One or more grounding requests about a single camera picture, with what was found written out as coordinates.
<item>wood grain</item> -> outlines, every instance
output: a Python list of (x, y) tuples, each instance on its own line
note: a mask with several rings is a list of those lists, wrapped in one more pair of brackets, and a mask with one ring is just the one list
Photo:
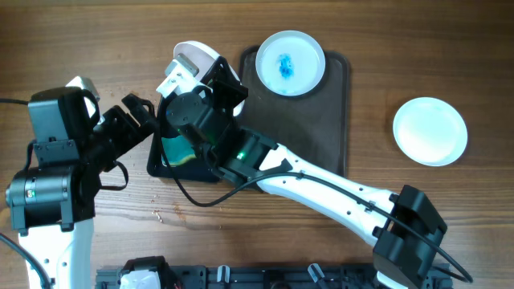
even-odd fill
[[(204, 42), (237, 67), (245, 47), (276, 31), (305, 31), (352, 66), (349, 177), (397, 192), (404, 184), (424, 190), (449, 225), (443, 248), (475, 277), (455, 287), (512, 288), (513, 13), (510, 2), (493, 1), (2, 8), (0, 96), (28, 100), (86, 75), (103, 111), (129, 92), (157, 102), (178, 42)], [(418, 165), (394, 143), (394, 113), (418, 96), (438, 97), (463, 115), (469, 145), (455, 164)], [(0, 105), (0, 132), (6, 188), (33, 137), (27, 109)], [(172, 182), (145, 172), (149, 145), (121, 158), (130, 172), (126, 190), (96, 197), (92, 278), (101, 267), (159, 254), (172, 264), (207, 266), (371, 260), (371, 248), (349, 230), (287, 199), (245, 192), (214, 208), (192, 206)], [(119, 172), (102, 178), (122, 182)], [(203, 201), (230, 188), (185, 186)], [(0, 229), (15, 237), (3, 201)], [(5, 246), (0, 260), (0, 288), (27, 287), (22, 260)]]

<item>wire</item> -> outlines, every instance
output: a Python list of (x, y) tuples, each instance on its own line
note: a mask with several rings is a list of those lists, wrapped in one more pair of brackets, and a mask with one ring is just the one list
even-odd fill
[(16, 251), (20, 254), (29, 264), (34, 268), (36, 273), (38, 273), (39, 279), (41, 280), (41, 288), (42, 289), (50, 289), (51, 283), (48, 279), (47, 273), (41, 267), (41, 264), (32, 256), (29, 252), (23, 249), (20, 245), (13, 242), (13, 240), (9, 239), (4, 234), (0, 233), (0, 240), (4, 242), (7, 246), (9, 246), (12, 250)]
[(193, 199), (193, 197), (191, 197), (186, 189), (184, 189), (184, 186), (182, 186), (182, 183), (178, 180), (178, 178), (175, 176), (175, 172), (173, 170), (173, 168), (171, 167), (171, 165), (169, 164), (169, 161), (168, 161), (168, 157), (166, 156), (166, 152), (164, 150), (164, 146), (162, 145), (162, 140), (161, 140), (161, 134), (160, 132), (155, 132), (157, 134), (157, 139), (158, 139), (158, 143), (159, 143), (159, 149), (161, 150), (161, 155), (162, 155), (162, 158), (164, 159), (164, 162), (166, 164), (166, 168), (168, 168), (169, 170), (169, 174), (171, 175), (171, 177), (173, 178), (173, 180), (177, 183), (177, 186), (178, 188), (182, 191), (182, 193), (184, 194), (184, 196), (191, 202), (193, 203), (195, 206), (199, 206), (199, 207), (211, 207), (211, 206), (216, 206), (217, 204), (219, 204), (220, 202), (222, 201), (225, 201), (227, 198), (229, 197), (232, 197), (234, 194), (236, 194), (238, 191), (236, 192), (233, 192), (234, 190), (232, 190), (232, 192), (230, 193), (227, 193), (226, 195), (224, 195), (223, 197), (215, 200), (215, 201), (212, 201), (212, 202), (208, 202), (208, 203), (201, 203), (199, 201), (196, 201), (195, 199)]
[(29, 102), (26, 101), (26, 100), (0, 99), (0, 104), (22, 104), (22, 105), (29, 105)]
[(120, 163), (119, 161), (114, 161), (114, 165), (115, 165), (115, 168), (119, 167), (121, 169), (121, 172), (123, 173), (123, 177), (125, 179), (125, 184), (124, 185), (102, 185), (100, 187), (100, 189), (121, 191), (121, 190), (125, 189), (127, 187), (127, 185), (129, 184), (129, 171), (127, 170), (127, 168), (125, 168), (125, 166), (122, 163)]
[(232, 197), (234, 196), (237, 192), (247, 188), (248, 186), (250, 185), (253, 185), (255, 184), (256, 182), (258, 181), (263, 181), (263, 180), (266, 180), (268, 178), (273, 178), (273, 177), (297, 177), (299, 179), (307, 179), (307, 180), (311, 180), (311, 181), (315, 181), (319, 184), (322, 184), (322, 185), (325, 185), (327, 187), (329, 187), (330, 189), (334, 189), (342, 194), (344, 194), (346, 197), (349, 197), (351, 199), (353, 199), (354, 201), (357, 202), (357, 204), (361, 204), (363, 206), (365, 206), (367, 209), (369, 210), (372, 210), (372, 211), (375, 211), (377, 213), (379, 213), (380, 215), (386, 217), (387, 219), (389, 219), (390, 221), (394, 222), (395, 224), (398, 224), (400, 227), (402, 227), (403, 229), (407, 230), (409, 233), (411, 233), (412, 235), (414, 235), (416, 238), (419, 238), (420, 240), (422, 240), (425, 244), (427, 244), (432, 250), (436, 251), (438, 254), (440, 254), (443, 258), (445, 258), (461, 275), (457, 275), (455, 273), (451, 273), (447, 270), (444, 270), (442, 268), (439, 268), (439, 267), (435, 267), (436, 270), (439, 270), (441, 271), (442, 273), (445, 273), (451, 277), (454, 277), (455, 279), (459, 280), (459, 281), (463, 281), (463, 282), (466, 282), (466, 283), (473, 283), (473, 278), (471, 277), (471, 275), (469, 273), (467, 273), (467, 271), (462, 267), (460, 266), (460, 264), (458, 264), (447, 252), (445, 252), (443, 249), (441, 249), (440, 246), (436, 245), (434, 242), (432, 242), (430, 239), (426, 238), (425, 236), (422, 236), (420, 233), (414, 231), (412, 228), (410, 228), (407, 224), (405, 224), (404, 222), (398, 220), (397, 218), (393, 217), (391, 214), (385, 212), (384, 210), (380, 209), (380, 208), (377, 208), (375, 205), (373, 205), (372, 203), (368, 202), (368, 201), (365, 201), (364, 199), (356, 196), (355, 194), (353, 193), (350, 193), (349, 191), (345, 190), (345, 189), (342, 189), (341, 187), (337, 186), (337, 185), (334, 185), (333, 183), (331, 182), (328, 182), (326, 180), (323, 180), (323, 179), (320, 179), (318, 177), (314, 177), (314, 176), (310, 176), (310, 175), (306, 175), (306, 174), (303, 174), (303, 173), (293, 173), (293, 172), (287, 172), (287, 173), (272, 173), (272, 174), (268, 174), (268, 175), (264, 175), (264, 176), (261, 176), (261, 177), (255, 177), (249, 181), (247, 181), (246, 183), (240, 185), (239, 187), (231, 190), (229, 193), (226, 193), (225, 195), (223, 195), (222, 197), (220, 197), (219, 199), (217, 200), (214, 200), (212, 202), (209, 202), (209, 203), (201, 203), (201, 202), (198, 202), (196, 200), (194, 200), (187, 192), (186, 190), (184, 189), (184, 187), (182, 186), (182, 184), (180, 183), (180, 181), (175, 177), (174, 173), (173, 173), (173, 169), (171, 168), (171, 166), (169, 165), (169, 162), (168, 162), (168, 158), (166, 157), (166, 154), (165, 154), (165, 151), (164, 151), (164, 148), (162, 146), (162, 142), (159, 141), (159, 144), (160, 144), (160, 147), (161, 147), (161, 152), (162, 152), (162, 157), (164, 158), (164, 161), (166, 163), (166, 167), (168, 167), (169, 169), (169, 172), (170, 174), (172, 175), (173, 179), (175, 180), (175, 182), (177, 182), (177, 185), (178, 187), (180, 188), (180, 190), (182, 191), (182, 193), (184, 194), (184, 196), (186, 196), (186, 198), (192, 202), (193, 204), (195, 204), (196, 206), (201, 206), (201, 207), (210, 207), (210, 206), (216, 206), (217, 204), (221, 203), (222, 201), (225, 201), (227, 198), (229, 197)]
[(24, 171), (27, 171), (31, 167), (32, 149), (34, 148), (34, 144), (35, 144), (35, 140), (31, 140), (31, 142), (27, 146), (27, 160), (25, 161), (25, 166), (23, 167)]

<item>white bowl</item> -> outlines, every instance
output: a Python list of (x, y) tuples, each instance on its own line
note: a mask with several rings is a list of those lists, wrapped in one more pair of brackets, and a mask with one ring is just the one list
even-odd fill
[(423, 165), (442, 166), (456, 161), (467, 144), (461, 115), (449, 104), (420, 97), (403, 104), (393, 122), (400, 149)]
[(299, 31), (281, 31), (260, 46), (255, 59), (260, 81), (274, 93), (299, 96), (311, 91), (324, 74), (320, 44)]

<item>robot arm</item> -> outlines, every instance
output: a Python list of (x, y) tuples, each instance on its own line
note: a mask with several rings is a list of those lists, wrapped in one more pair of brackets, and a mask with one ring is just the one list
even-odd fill
[[(394, 207), (394, 203), (390, 201), (392, 192), (389, 190), (360, 185), (337, 176), (302, 160), (281, 144), (277, 149), (270, 150), (259, 169), (264, 171), (278, 167), (282, 160), (291, 164), (292, 169), (289, 172), (304, 173), (329, 181), (366, 201), (374, 202), (388, 213)], [(267, 193), (290, 198), (334, 219), (371, 246), (375, 246), (377, 242), (377, 238), (373, 236), (374, 228), (384, 227), (387, 221), (385, 217), (358, 205), (344, 194), (315, 181), (296, 177), (274, 177), (259, 181), (257, 185)]]
[[(213, 76), (204, 76), (202, 83), (209, 83), (212, 90), (163, 95), (161, 105), (165, 105), (170, 128), (190, 142), (214, 175), (236, 187), (256, 183), (255, 189), (298, 201), (355, 232), (373, 246), (377, 278), (386, 286), (420, 288), (436, 252), (419, 236), (439, 246), (447, 230), (426, 195), (408, 185), (397, 195), (357, 184), (309, 164), (258, 132), (240, 128), (233, 109), (247, 97), (247, 90), (229, 67), (219, 57), (206, 74)], [(406, 224), (418, 236), (396, 223), (390, 227), (384, 214)]]
[[(102, 185), (99, 175), (118, 166), (128, 181), (126, 168), (116, 159), (157, 127), (148, 100), (128, 95), (123, 103), (131, 114), (115, 106), (100, 118), (91, 91), (95, 89), (55, 88), (32, 97), (29, 113), (39, 167), (29, 169), (28, 163), (6, 191), (19, 243), (41, 265), (53, 288), (91, 287), (94, 197), (100, 189), (124, 188)], [(29, 262), (27, 270), (31, 289), (41, 288)]]

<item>white plate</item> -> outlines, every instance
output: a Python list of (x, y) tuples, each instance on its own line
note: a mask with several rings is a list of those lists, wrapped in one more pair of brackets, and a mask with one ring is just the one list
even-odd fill
[(325, 59), (320, 44), (299, 31), (281, 31), (260, 46), (255, 68), (260, 81), (274, 93), (299, 96), (321, 80)]
[(408, 157), (430, 166), (456, 161), (467, 144), (466, 124), (461, 115), (446, 102), (432, 97), (403, 104), (394, 117), (393, 134)]

